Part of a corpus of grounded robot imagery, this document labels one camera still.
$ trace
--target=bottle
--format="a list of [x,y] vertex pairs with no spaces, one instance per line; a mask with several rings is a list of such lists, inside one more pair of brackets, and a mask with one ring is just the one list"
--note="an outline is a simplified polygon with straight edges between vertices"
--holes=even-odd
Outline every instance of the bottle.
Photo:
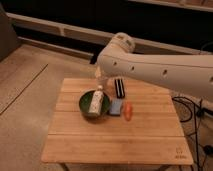
[[104,98],[103,86],[99,85],[98,89],[93,93],[92,101],[89,107],[89,113],[97,116],[101,115],[102,102]]

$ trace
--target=dark wall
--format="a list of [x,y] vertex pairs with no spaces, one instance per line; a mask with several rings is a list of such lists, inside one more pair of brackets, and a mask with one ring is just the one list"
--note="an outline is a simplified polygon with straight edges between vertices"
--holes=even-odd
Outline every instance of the dark wall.
[[122,31],[196,49],[213,41],[213,13],[208,12],[126,0],[3,0],[2,3],[9,12],[113,33]]

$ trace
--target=floor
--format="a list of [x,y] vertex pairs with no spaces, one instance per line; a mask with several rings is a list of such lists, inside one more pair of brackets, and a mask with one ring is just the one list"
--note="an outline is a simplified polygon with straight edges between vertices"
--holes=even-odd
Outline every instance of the floor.
[[[40,161],[57,93],[65,77],[94,77],[96,66],[88,60],[22,45],[0,63],[0,171],[61,171],[57,164]],[[176,104],[179,114],[186,113]],[[212,118],[200,125],[200,143],[213,144]],[[183,124],[186,134],[193,131],[193,121]],[[189,139],[192,152],[193,136]],[[141,166],[68,165],[72,171],[147,170]],[[168,171],[176,171],[173,166]],[[204,171],[213,170],[207,158]]]

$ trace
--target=table leg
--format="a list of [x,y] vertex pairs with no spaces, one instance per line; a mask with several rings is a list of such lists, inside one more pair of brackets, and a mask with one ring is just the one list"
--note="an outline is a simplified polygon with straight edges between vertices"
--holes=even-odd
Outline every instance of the table leg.
[[162,165],[159,169],[157,169],[157,171],[165,171],[169,167],[170,167],[170,165]]
[[67,165],[65,163],[59,163],[59,164],[64,171],[69,171],[69,168],[67,167]]

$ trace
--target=black object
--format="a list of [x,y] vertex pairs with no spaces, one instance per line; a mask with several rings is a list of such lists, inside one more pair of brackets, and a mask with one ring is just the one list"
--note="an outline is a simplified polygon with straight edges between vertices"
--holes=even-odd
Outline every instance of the black object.
[[207,156],[213,157],[213,147],[211,145],[206,145],[203,147],[203,151]]
[[115,90],[118,99],[125,98],[124,84],[122,79],[115,79]]

